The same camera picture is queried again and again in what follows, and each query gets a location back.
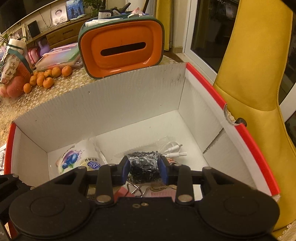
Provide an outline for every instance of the white cable plug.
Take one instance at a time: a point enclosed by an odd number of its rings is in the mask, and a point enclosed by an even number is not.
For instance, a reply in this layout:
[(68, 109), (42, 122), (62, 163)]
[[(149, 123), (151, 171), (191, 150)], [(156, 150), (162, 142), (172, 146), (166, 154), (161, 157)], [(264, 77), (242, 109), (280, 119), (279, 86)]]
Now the white cable plug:
[(168, 152), (168, 153), (171, 153), (171, 152), (173, 152), (173, 151), (179, 151), (181, 146), (182, 146), (182, 145), (175, 145), (175, 146), (172, 146), (172, 147), (166, 149), (163, 153), (167, 153), (167, 152)]
[(182, 153), (174, 152), (174, 153), (165, 154), (164, 156), (167, 158), (174, 158), (174, 157), (186, 156), (186, 155), (187, 155), (187, 152), (182, 152)]

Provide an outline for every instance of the plastic bag of fruit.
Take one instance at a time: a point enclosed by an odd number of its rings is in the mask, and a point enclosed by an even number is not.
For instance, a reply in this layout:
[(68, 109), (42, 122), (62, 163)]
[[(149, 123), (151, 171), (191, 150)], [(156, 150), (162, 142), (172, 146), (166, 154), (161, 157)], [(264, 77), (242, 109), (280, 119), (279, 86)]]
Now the plastic bag of fruit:
[(56, 167), (61, 175), (79, 166), (85, 166), (88, 171), (93, 171), (106, 164), (106, 159), (94, 140), (87, 139), (67, 149), (57, 160)]
[(33, 73), (26, 43), (10, 39), (0, 67), (0, 95), (13, 99), (20, 97), (24, 93), (24, 85), (29, 83)]

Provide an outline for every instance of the black speaker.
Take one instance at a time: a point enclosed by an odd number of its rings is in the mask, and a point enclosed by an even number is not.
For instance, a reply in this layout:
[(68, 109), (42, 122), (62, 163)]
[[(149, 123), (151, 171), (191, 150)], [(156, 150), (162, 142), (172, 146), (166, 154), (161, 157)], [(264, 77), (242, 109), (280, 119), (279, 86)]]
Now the black speaker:
[(28, 24), (28, 28), (31, 34), (31, 37), (34, 38), (36, 37), (38, 34), (40, 34), (40, 30), (37, 24), (37, 21), (35, 20), (34, 22), (31, 22)]

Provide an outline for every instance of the patterned tablecloth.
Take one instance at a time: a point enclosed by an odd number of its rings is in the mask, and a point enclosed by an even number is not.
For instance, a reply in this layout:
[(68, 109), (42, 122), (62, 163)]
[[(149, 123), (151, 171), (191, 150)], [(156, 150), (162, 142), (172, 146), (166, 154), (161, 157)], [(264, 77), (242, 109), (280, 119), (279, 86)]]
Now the patterned tablecloth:
[[(160, 65), (173, 63), (176, 62), (166, 56), (163, 56)], [(50, 89), (36, 86), (32, 89), (31, 93), (22, 95), (18, 100), (9, 106), (5, 106), (4, 103), (1, 102), (0, 147), (6, 143), (10, 124), (18, 116), (56, 96), (62, 95), (94, 81), (96, 80), (89, 77), (85, 68), (76, 69), (73, 70), (72, 75), (69, 77), (59, 77), (55, 79), (54, 86)]]

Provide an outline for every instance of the drawer handle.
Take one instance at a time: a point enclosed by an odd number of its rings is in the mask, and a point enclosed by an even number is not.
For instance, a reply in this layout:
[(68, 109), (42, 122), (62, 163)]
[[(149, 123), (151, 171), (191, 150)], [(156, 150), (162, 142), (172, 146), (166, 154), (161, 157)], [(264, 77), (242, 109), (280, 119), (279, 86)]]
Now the drawer handle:
[(72, 32), (72, 31), (74, 31), (74, 29), (71, 29), (71, 30), (69, 30), (69, 31), (67, 31), (67, 32), (64, 32), (63, 35), (64, 35), (64, 34), (68, 34), (68, 33)]
[(122, 45), (118, 47), (113, 47), (109, 49), (103, 49), (101, 51), (102, 56), (110, 56), (118, 53), (125, 53), (125, 52), (130, 52), (134, 50), (139, 50), (143, 49), (146, 47), (145, 42), (140, 42), (140, 43), (135, 43), (135, 44), (127, 44), (127, 45)]

